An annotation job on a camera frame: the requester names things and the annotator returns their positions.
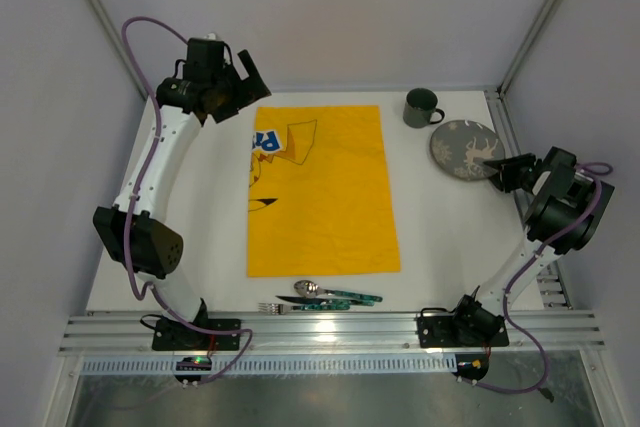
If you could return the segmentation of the grey reindeer plate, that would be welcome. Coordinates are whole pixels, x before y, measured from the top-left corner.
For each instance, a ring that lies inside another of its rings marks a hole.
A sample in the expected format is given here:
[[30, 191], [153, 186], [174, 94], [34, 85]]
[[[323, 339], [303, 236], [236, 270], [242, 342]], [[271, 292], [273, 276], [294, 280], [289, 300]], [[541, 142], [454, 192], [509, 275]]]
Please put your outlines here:
[[506, 157], [498, 135], [471, 120], [452, 120], [439, 126], [429, 140], [429, 153], [448, 175], [463, 181], [480, 181], [496, 170], [487, 162]]

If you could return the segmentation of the yellow Pikachu cloth placemat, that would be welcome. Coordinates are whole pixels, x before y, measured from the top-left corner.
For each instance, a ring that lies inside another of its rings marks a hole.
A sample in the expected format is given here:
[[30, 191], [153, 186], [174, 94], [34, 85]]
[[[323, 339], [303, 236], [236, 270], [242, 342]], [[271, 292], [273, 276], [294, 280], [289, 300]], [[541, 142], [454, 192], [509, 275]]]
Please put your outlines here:
[[400, 271], [379, 108], [258, 108], [248, 211], [253, 278]]

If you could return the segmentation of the knife with green handle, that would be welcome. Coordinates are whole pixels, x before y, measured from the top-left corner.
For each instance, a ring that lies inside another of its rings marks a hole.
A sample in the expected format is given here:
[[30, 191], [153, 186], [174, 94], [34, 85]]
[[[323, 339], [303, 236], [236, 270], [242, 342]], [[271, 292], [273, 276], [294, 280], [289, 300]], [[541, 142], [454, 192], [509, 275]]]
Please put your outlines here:
[[364, 305], [358, 300], [348, 299], [321, 299], [321, 298], [305, 298], [296, 296], [276, 296], [277, 299], [296, 305]]

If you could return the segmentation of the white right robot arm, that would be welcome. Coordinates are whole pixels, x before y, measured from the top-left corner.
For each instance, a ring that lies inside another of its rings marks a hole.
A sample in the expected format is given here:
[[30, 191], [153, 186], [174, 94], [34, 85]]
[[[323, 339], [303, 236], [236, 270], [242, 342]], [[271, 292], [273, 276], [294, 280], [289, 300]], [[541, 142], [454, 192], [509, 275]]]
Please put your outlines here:
[[543, 159], [525, 154], [485, 165], [498, 190], [522, 190], [531, 195], [531, 203], [519, 246], [489, 280], [461, 298], [448, 319], [451, 338], [471, 347], [496, 343], [511, 305], [544, 268], [586, 246], [614, 193], [603, 180], [613, 173], [610, 164], [580, 163], [557, 147]]

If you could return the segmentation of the spoon with green handle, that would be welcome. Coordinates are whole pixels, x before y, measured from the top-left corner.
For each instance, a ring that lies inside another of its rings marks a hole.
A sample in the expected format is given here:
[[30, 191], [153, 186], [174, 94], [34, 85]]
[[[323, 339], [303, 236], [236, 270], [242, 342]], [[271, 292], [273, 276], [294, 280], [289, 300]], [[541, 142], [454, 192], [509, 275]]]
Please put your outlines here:
[[326, 289], [319, 286], [317, 283], [310, 280], [299, 280], [293, 284], [294, 290], [305, 298], [317, 298], [321, 296], [333, 296], [339, 298], [346, 298], [349, 300], [357, 300], [362, 302], [381, 303], [383, 298], [381, 296], [362, 294], [358, 292]]

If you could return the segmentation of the dark green mug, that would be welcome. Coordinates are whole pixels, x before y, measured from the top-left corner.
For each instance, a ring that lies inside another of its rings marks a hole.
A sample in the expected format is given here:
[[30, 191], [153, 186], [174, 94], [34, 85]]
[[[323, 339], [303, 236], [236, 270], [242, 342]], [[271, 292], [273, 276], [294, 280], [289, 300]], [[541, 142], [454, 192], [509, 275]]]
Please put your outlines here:
[[427, 88], [414, 88], [405, 98], [403, 121], [411, 128], [424, 128], [437, 125], [445, 118], [445, 113], [438, 107], [437, 95]]

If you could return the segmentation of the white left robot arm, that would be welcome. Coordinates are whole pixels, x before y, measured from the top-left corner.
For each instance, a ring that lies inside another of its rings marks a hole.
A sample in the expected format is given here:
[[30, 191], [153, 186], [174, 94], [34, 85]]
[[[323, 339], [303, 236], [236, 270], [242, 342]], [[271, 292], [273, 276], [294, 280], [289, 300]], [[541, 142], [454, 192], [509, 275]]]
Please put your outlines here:
[[231, 60], [222, 40], [191, 38], [183, 70], [150, 95], [154, 110], [143, 152], [127, 185], [110, 207], [99, 207], [94, 227], [111, 259], [123, 265], [134, 296], [153, 295], [174, 335], [190, 349], [209, 337], [206, 304], [179, 264], [182, 236], [165, 223], [182, 162], [205, 123], [221, 123], [271, 92], [246, 50]]

